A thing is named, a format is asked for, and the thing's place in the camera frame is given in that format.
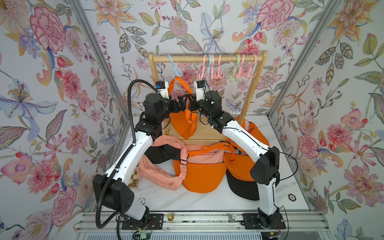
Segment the black waist bag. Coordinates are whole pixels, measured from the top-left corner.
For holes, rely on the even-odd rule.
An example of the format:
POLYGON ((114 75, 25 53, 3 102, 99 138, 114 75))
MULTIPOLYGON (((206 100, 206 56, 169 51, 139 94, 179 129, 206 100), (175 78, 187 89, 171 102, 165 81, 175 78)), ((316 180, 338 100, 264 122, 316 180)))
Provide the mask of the black waist bag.
POLYGON ((152 164, 161 164, 169 160, 180 160, 181 150, 170 145, 162 145, 158 147, 149 147, 145 156, 152 164))
POLYGON ((235 176, 231 174, 229 170, 227 170, 226 176, 229 187, 235 195, 251 201, 260 200, 259 190, 256 182, 239 180, 235 178, 235 176))

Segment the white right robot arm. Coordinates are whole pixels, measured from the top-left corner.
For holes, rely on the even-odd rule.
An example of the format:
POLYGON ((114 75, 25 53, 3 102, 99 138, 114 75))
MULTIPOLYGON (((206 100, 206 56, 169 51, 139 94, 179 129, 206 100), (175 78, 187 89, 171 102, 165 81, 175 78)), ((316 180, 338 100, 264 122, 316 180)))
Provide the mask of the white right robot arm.
POLYGON ((234 141, 254 162, 250 170, 252 179, 257 183, 260 205, 258 221, 263 229, 271 229, 283 219, 276 205, 276 185, 280 182, 280 152, 276 147, 268 147, 250 133, 237 120, 222 110, 222 98, 217 91, 206 92, 204 88, 196 90, 192 97, 191 110, 199 110, 207 117, 208 124, 234 141))

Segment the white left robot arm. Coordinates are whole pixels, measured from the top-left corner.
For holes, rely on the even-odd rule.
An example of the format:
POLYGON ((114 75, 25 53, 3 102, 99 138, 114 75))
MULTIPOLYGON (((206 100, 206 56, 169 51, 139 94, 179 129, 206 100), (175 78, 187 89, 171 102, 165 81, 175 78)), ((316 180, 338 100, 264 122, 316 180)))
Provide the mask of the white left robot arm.
POLYGON ((129 179, 145 152, 162 135, 162 122, 171 113, 184 111, 187 103, 182 97, 170 100, 155 93, 146 96, 144 106, 144 118, 132 127, 131 143, 104 175, 97 174, 93 179, 99 229, 119 214, 127 214, 129 218, 144 223, 149 219, 149 208, 135 200, 135 194, 128 187, 129 179))

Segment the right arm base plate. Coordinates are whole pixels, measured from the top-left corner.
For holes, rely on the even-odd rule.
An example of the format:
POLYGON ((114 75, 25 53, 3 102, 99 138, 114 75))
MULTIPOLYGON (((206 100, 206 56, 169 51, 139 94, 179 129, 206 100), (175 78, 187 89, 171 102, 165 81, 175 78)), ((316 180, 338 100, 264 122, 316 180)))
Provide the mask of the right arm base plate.
POLYGON ((285 230, 287 228, 283 216, 278 212, 270 216, 264 213, 248 213, 242 214, 242 217, 241 225, 246 230, 285 230))

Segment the pink waist bag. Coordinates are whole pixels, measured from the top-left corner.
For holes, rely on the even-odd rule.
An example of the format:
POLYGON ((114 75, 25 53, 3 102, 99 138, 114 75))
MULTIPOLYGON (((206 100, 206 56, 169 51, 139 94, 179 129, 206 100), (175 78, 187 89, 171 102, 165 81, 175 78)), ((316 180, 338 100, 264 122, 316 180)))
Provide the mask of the pink waist bag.
POLYGON ((219 164, 224 160, 224 146, 186 146, 188 162, 195 164, 219 164))
POLYGON ((164 189, 176 191, 180 188, 183 180, 186 178, 188 165, 187 159, 189 155, 185 144, 176 137, 172 136, 161 136, 157 138, 151 145, 151 148, 162 147, 165 145, 169 145, 180 152, 179 175, 177 177, 172 177, 162 168, 155 166, 145 153, 140 159, 138 165, 138 180, 141 181, 142 178, 145 178, 164 189))

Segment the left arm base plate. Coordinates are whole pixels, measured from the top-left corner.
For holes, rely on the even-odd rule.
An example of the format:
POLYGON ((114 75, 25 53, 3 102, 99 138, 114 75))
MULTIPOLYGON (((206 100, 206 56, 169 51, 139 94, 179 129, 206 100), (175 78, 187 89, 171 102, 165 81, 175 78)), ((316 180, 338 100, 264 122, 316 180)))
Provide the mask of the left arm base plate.
POLYGON ((164 214, 146 214, 141 220, 133 218, 124 219, 122 230, 162 230, 164 224, 164 214))

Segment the orange waist bag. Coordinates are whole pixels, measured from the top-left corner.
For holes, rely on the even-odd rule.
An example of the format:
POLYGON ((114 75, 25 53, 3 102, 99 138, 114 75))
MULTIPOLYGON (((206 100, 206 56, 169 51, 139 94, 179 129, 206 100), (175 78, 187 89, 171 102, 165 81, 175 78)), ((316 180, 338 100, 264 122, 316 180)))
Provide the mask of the orange waist bag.
MULTIPOLYGON (((214 191, 220 185, 226 174, 228 164, 235 158, 235 148, 227 142, 215 145, 224 146, 224 162, 219 164, 195 164, 188 162, 187 175, 182 182, 182 185, 188 191, 206 194, 214 191)), ((180 173, 179 166, 180 161, 174 160, 174 170, 177 176, 180 173)))
POLYGON ((224 127, 223 134, 230 139, 230 144, 240 151, 235 154, 234 160, 230 161, 227 170, 239 180, 252 182, 251 169, 270 146, 267 138, 249 121, 245 121, 243 126, 236 120, 230 121, 224 127))

